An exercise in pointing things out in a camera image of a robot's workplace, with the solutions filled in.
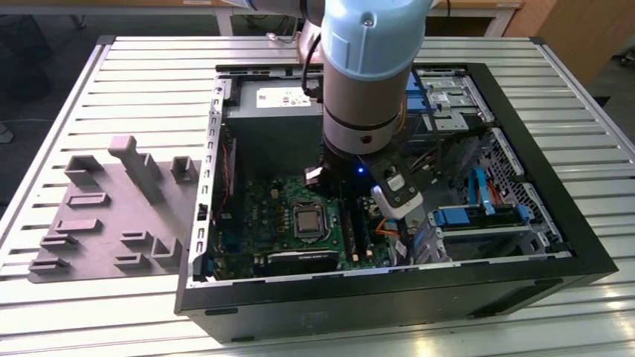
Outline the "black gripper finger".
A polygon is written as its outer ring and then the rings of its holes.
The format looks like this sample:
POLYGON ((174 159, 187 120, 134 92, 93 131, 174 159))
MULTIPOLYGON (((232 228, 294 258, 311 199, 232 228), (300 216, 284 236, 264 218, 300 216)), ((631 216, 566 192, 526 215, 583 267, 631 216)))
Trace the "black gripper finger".
POLYGON ((304 188, 327 200, 338 201, 339 204, 347 200, 346 182, 326 167, 304 169, 304 188))

